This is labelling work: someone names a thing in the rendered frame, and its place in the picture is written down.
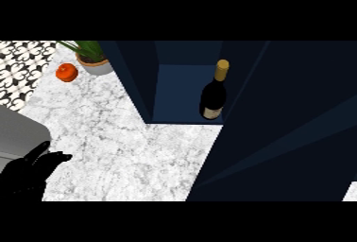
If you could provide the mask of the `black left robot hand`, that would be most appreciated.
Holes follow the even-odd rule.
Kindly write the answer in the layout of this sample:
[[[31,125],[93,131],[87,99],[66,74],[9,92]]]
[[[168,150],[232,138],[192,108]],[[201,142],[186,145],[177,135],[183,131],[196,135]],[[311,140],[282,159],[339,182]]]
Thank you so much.
[[[50,142],[44,141],[30,152],[12,160],[0,172],[0,201],[40,202],[46,180],[58,166],[72,158],[62,151],[44,153]]]

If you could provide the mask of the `dark blue cabinet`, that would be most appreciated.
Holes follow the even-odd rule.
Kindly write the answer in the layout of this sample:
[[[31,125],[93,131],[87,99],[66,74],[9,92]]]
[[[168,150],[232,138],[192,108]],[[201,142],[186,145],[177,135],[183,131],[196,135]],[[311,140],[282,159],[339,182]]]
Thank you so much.
[[[233,111],[267,41],[102,41],[115,74],[148,124],[221,125]],[[199,114],[217,61],[230,63],[227,98],[215,120]]]

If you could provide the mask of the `dark wine bottle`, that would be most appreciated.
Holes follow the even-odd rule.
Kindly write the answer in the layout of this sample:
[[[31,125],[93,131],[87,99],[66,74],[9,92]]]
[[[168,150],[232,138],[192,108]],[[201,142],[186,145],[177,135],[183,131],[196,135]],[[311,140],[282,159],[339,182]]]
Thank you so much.
[[[202,90],[199,113],[202,117],[208,120],[217,119],[223,110],[226,102],[224,80],[227,76],[229,67],[229,60],[217,61],[214,79]]]

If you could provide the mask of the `dark blue cabinet door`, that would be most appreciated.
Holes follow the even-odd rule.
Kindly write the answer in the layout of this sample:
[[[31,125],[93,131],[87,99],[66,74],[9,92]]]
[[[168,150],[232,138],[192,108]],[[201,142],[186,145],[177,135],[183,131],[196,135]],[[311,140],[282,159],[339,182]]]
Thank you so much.
[[[357,41],[267,46],[190,201],[339,201],[357,176]]]

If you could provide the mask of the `grey appliance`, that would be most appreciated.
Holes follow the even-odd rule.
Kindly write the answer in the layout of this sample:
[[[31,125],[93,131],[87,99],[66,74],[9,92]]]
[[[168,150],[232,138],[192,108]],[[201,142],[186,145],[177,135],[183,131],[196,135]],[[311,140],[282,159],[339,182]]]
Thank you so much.
[[[31,118],[0,105],[0,172],[6,164],[50,141],[50,131]]]

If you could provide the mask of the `orange round fruit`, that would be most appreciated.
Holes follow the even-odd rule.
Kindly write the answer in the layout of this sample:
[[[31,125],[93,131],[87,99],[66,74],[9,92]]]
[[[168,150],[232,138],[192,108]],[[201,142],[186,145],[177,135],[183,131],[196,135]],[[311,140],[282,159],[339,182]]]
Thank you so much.
[[[71,63],[64,63],[56,70],[56,78],[64,82],[71,82],[78,76],[78,69]]]

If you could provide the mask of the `green potted plant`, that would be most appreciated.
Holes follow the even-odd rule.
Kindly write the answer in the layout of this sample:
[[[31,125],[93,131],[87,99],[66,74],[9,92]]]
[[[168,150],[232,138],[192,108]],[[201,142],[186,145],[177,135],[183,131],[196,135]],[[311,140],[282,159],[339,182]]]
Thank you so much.
[[[58,43],[75,53],[77,61],[92,75],[103,76],[114,71],[97,41],[75,41],[74,43],[58,41]]]

